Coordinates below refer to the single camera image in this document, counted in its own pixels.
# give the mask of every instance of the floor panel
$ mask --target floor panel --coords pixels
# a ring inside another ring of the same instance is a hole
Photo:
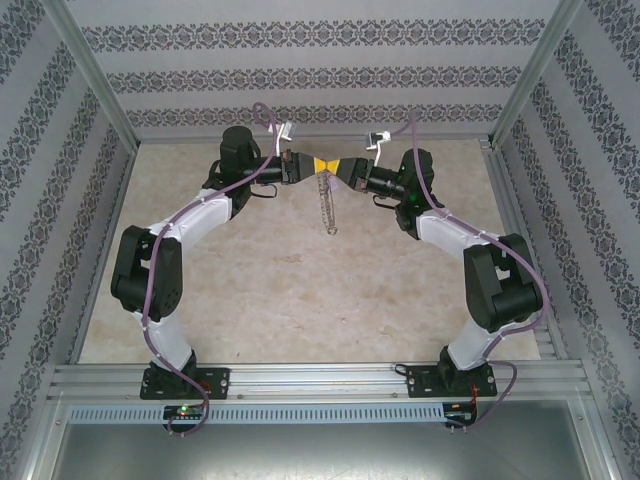
[[[261,145],[263,151],[268,145]],[[293,142],[333,159],[369,156],[364,142]],[[502,232],[479,144],[424,141],[434,158],[434,193],[461,218]],[[394,169],[410,142],[384,145]],[[142,145],[83,348],[84,363],[150,358],[132,317],[109,293],[124,228],[147,226],[191,200],[218,158],[218,145]],[[326,233],[315,178],[252,198],[198,244],[184,265],[179,311],[199,361],[393,362],[437,360],[468,315],[462,264],[400,231],[393,211],[339,184],[338,233]],[[494,358],[538,359],[532,333],[509,337]]]

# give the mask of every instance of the enclosure wall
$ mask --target enclosure wall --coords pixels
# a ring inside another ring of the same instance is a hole
[[[624,478],[640,476],[639,10],[583,3],[502,150]]]
[[[415,107],[492,131],[558,0],[69,2],[142,140],[211,137],[263,101],[298,134],[362,135]]]
[[[129,154],[42,5],[0,2],[0,478],[65,363]]]

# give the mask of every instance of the metal chain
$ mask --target metal chain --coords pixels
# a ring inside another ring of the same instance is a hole
[[[318,178],[318,190],[320,192],[322,222],[327,229],[327,233],[329,235],[335,235],[338,233],[338,227],[336,227],[336,217],[333,210],[333,195],[331,194],[331,186],[329,184],[329,172],[325,170],[318,173],[316,177]]]

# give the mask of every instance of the aluminum frame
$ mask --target aluminum frame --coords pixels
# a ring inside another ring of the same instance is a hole
[[[47,12],[60,37],[64,40],[74,60],[80,67],[89,86],[95,93],[109,121],[118,132],[129,153],[140,144],[136,131],[120,106],[116,94],[100,68],[87,40],[76,23],[65,0],[43,0],[42,6]]]
[[[566,401],[591,477],[598,480],[619,479],[619,471],[595,408],[582,362],[531,360],[514,363],[519,370],[518,382],[506,401]],[[395,373],[395,364],[391,363],[224,366],[231,369],[229,397],[227,400],[213,400],[215,405],[375,403],[398,407],[469,400],[468,397],[409,398],[405,378]],[[118,408],[139,404],[182,403],[141,400],[138,394],[145,368],[146,365],[97,364],[56,367],[27,468],[21,478],[51,478],[74,405],[110,405]],[[498,391],[502,392],[511,378],[511,369],[494,367],[494,375]],[[493,400],[479,399],[482,403]]]
[[[522,75],[518,79],[513,93],[507,100],[496,126],[491,134],[492,144],[499,147],[509,135],[522,107],[529,99],[531,91],[540,79],[547,63],[553,57],[553,52],[560,43],[562,36],[571,24],[573,17],[582,5],[582,0],[560,0],[549,24],[542,32],[542,37],[536,45],[531,58],[527,62]]]

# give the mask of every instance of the purple cable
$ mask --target purple cable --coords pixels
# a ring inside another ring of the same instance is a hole
[[[395,137],[396,135],[400,135],[402,132],[404,132],[407,128],[409,128],[411,126],[411,114],[409,115],[409,120],[407,120],[407,123],[405,123],[402,127],[400,127],[398,130],[396,130],[395,132],[391,132],[389,134],[389,136],[391,138]]]
[[[220,195],[223,195],[235,188],[238,188],[241,185],[244,185],[246,183],[251,182],[254,178],[256,178],[258,175],[260,175],[265,168],[267,168],[267,165],[269,165],[269,162],[271,161],[271,159],[273,158],[273,156],[276,153],[276,143],[277,143],[277,136],[278,136],[278,132],[276,129],[276,119],[275,119],[275,115],[273,114],[273,112],[269,109],[269,107],[267,107],[264,103],[262,102],[256,102],[253,104],[253,116],[256,119],[257,123],[268,127],[267,124],[265,124],[262,120],[259,119],[258,117],[258,113],[257,113],[257,107],[266,110],[267,114],[269,115],[269,123],[272,126],[272,133],[273,133],[273,144],[271,145],[271,151],[269,152],[269,155],[267,156],[267,159],[264,161],[264,163],[262,165],[260,165],[260,167],[251,175],[249,175],[248,177],[243,178],[242,180],[229,185],[228,187],[224,187],[221,190],[218,190],[217,192],[214,192],[210,195],[207,195],[206,197],[204,197],[203,199],[198,199],[195,200],[194,202],[190,203],[189,205],[187,205],[186,207],[184,207],[182,210],[180,210],[178,213],[176,213],[173,217],[171,217],[171,219],[167,222],[167,224],[162,228],[162,230],[160,230],[160,233],[158,233],[158,236],[156,238],[155,243],[153,244],[153,249],[151,251],[151,260],[149,262],[149,281],[147,282],[147,292],[146,292],[146,296],[144,299],[144,307],[142,309],[142,319],[141,319],[141,323],[142,323],[142,330],[144,333],[144,340],[145,342],[147,342],[147,346],[149,347],[149,350],[151,350],[151,352],[156,356],[156,358],[171,372],[175,373],[176,375],[178,375],[180,378],[182,378],[184,381],[186,381],[187,383],[191,384],[193,387],[196,388],[196,390],[198,390],[198,392],[200,392],[200,394],[202,395],[202,400],[204,403],[204,414],[202,415],[202,418],[200,419],[200,422],[197,423],[193,428],[191,428],[190,430],[186,431],[186,432],[182,432],[180,433],[181,437],[186,437],[187,435],[191,435],[192,433],[195,433],[196,431],[198,431],[203,425],[204,423],[207,421],[207,418],[209,418],[209,396],[207,395],[207,392],[204,388],[202,388],[198,382],[196,382],[195,380],[189,378],[188,376],[186,376],[185,374],[183,374],[180,370],[178,370],[176,367],[174,367],[173,365],[171,365],[171,363],[169,363],[168,360],[166,360],[164,357],[162,357],[162,355],[160,354],[160,352],[158,351],[158,349],[155,347],[155,345],[153,344],[153,341],[151,340],[151,335],[149,334],[149,309],[151,308],[151,298],[153,296],[153,284],[155,281],[155,270],[156,270],[156,260],[158,257],[158,249],[160,248],[160,241],[162,240],[162,238],[166,235],[166,233],[169,231],[169,229],[173,226],[173,224],[175,222],[177,222],[180,218],[182,218],[182,216],[189,212],[190,210],[192,210],[193,208],[197,207],[198,205],[202,205],[203,202],[208,202],[209,200],[212,200],[216,197],[219,197]],[[167,424],[167,429],[169,430],[169,433],[171,435],[173,435],[174,432],[173,430],[171,430],[171,425],[173,423],[173,420],[176,417],[172,417],[168,424]]]
[[[513,330],[508,330],[508,331],[504,332],[502,335],[498,335],[489,344],[489,346],[485,349],[485,351],[482,353],[482,356],[486,359],[489,356],[489,354],[493,351],[493,349],[496,348],[496,346],[500,343],[500,341],[502,340],[503,337],[506,337],[508,335],[513,335],[515,333],[521,333],[521,332],[526,332],[526,331],[532,330],[532,329],[536,328],[538,325],[540,325],[540,323],[542,323],[547,318],[547,314],[549,312],[549,294],[548,294],[547,289],[546,289],[546,287],[544,285],[544,281],[542,280],[542,278],[540,277],[538,272],[536,272],[536,270],[531,265],[529,265],[529,262],[527,262],[524,258],[522,258],[522,256],[518,255],[511,248],[509,248],[506,245],[504,245],[502,242],[496,240],[493,237],[490,237],[489,235],[486,235],[484,232],[478,230],[473,225],[470,225],[467,222],[465,222],[463,220],[460,220],[459,218],[457,218],[457,217],[455,217],[455,216],[453,216],[451,214],[448,214],[442,208],[440,208],[440,207],[438,207],[438,205],[436,205],[436,202],[433,200],[433,197],[429,193],[429,189],[427,188],[427,185],[425,184],[424,178],[422,177],[422,169],[420,168],[420,160],[419,160],[419,155],[418,155],[418,133],[417,133],[415,112],[412,111],[410,113],[410,115],[409,115],[409,118],[410,118],[409,124],[411,125],[411,138],[413,140],[413,161],[414,161],[415,166],[416,166],[416,172],[418,173],[418,181],[420,182],[420,187],[422,187],[422,192],[424,193],[424,196],[427,199],[427,202],[429,203],[429,206],[435,212],[437,212],[438,215],[440,215],[441,217],[445,218],[447,221],[450,221],[450,222],[458,225],[459,227],[461,227],[462,229],[468,231],[472,235],[479,236],[483,240],[486,240],[487,242],[491,243],[492,245],[495,245],[496,247],[500,248],[505,253],[507,253],[508,255],[513,257],[533,277],[533,280],[538,285],[538,288],[540,289],[540,293],[542,294],[542,309],[540,311],[540,315],[538,315],[538,318],[536,318],[533,322],[529,323],[528,325],[525,325],[523,327],[514,328]],[[491,361],[489,363],[491,365],[502,365],[502,366],[511,367],[511,369],[513,370],[513,377],[511,378],[511,381],[509,382],[509,385],[507,385],[507,388],[505,388],[505,390],[502,392],[502,395],[500,395],[498,400],[496,400],[496,402],[489,409],[489,411],[487,413],[485,413],[480,418],[480,420],[475,422],[473,425],[470,425],[469,427],[467,427],[467,430],[472,430],[472,429],[476,428],[477,426],[479,426],[482,423],[484,423],[484,421],[487,420],[487,418],[489,418],[491,415],[493,415],[495,410],[500,406],[500,404],[504,401],[505,397],[509,394],[509,392],[513,388],[513,385],[516,383],[516,379],[518,378],[518,367],[516,367],[515,364],[513,364],[511,362],[500,361],[500,360],[493,360],[493,361]]]

